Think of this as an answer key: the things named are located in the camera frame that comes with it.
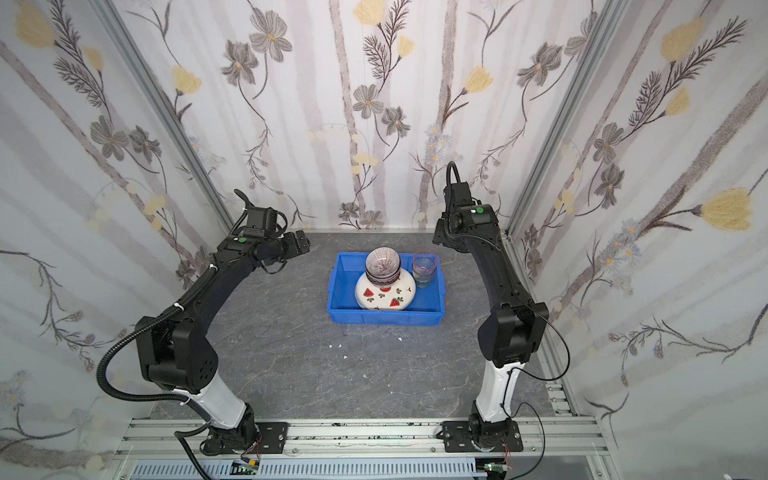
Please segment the pink glass cup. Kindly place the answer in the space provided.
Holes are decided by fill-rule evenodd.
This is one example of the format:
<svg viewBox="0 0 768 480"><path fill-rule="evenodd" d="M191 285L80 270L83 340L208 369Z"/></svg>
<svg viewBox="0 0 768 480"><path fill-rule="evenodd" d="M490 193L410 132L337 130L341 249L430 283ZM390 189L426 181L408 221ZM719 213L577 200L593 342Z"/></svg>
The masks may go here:
<svg viewBox="0 0 768 480"><path fill-rule="evenodd" d="M431 278L435 274L438 265L439 257L435 254L414 254L411 264L412 275L419 278Z"/></svg>

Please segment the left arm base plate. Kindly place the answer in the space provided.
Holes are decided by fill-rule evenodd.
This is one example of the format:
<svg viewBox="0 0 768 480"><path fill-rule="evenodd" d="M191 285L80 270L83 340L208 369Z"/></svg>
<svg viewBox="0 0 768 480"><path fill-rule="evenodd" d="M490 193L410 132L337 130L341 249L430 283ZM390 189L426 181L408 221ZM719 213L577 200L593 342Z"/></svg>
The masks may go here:
<svg viewBox="0 0 768 480"><path fill-rule="evenodd" d="M200 444L204 455L282 454L287 440L287 422L250 422L243 427L223 430L210 427Z"/></svg>

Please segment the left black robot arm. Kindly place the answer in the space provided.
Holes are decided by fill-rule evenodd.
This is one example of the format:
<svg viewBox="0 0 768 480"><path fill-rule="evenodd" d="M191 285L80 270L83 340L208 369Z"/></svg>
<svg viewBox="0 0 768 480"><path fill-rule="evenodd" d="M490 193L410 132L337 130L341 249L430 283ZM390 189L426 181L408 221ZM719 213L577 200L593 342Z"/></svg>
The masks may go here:
<svg viewBox="0 0 768 480"><path fill-rule="evenodd" d="M218 372L219 356L207 338L219 310L239 284L260 269L281 272L287 261L310 250L301 231L288 229L287 216L271 207L258 207L238 191L243 212L217 246L199 275L181 297L157 316L145 316L133 332L117 341L96 368L96 381L106 395L133 403L176 401L204 421L174 436L200 478L209 474L189 445L204 434L201 451L208 456L244 455L263 438L253 408L235 395ZM114 386L108 368L117 354L134 344L142 378L159 387L155 394L129 393Z"/></svg>

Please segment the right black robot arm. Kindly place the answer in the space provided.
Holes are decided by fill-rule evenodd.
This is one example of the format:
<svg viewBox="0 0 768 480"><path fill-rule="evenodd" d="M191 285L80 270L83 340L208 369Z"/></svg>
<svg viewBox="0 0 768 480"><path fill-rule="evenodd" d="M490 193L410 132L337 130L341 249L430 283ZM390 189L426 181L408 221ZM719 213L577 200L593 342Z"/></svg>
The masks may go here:
<svg viewBox="0 0 768 480"><path fill-rule="evenodd" d="M439 437L448 448L518 451L516 414L510 410L517 379L525 375L541 382L558 381L570 369L571 352L565 349L566 366L556 376L547 378L525 370L545 331L553 327L549 309L524 287L503 245L497 214L472 195L453 161L445 169L443 195L445 208L437 220L433 243L472 256L488 296L489 316L477 332L486 365L467 425L463 429L445 425Z"/></svg>

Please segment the watermelon pattern plate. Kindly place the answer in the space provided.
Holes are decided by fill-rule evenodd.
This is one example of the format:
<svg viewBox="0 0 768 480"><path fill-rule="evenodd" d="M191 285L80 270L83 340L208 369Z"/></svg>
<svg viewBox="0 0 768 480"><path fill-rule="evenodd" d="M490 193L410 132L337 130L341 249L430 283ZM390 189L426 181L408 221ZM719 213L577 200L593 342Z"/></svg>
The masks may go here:
<svg viewBox="0 0 768 480"><path fill-rule="evenodd" d="M400 311L415 299L417 286L413 276L405 269L400 270L397 280L388 285L378 285L362 274L355 285L355 300L366 310Z"/></svg>

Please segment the blue white striped bowl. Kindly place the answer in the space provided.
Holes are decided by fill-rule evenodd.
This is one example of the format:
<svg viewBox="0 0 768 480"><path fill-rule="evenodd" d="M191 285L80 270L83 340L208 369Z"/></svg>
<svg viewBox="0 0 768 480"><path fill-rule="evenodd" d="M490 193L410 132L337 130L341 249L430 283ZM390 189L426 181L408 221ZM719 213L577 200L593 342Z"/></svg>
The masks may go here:
<svg viewBox="0 0 768 480"><path fill-rule="evenodd" d="M372 250L365 260L365 275L377 286L388 286L400 277L402 263L399 254L391 247Z"/></svg>

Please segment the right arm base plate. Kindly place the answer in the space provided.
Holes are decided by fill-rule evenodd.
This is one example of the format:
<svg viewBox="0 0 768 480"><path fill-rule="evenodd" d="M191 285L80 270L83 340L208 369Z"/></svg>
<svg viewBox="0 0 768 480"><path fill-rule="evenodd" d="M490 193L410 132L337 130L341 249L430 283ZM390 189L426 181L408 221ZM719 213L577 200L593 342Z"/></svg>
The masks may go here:
<svg viewBox="0 0 768 480"><path fill-rule="evenodd" d="M518 424L509 419L444 421L436 438L447 453L518 453L524 449Z"/></svg>

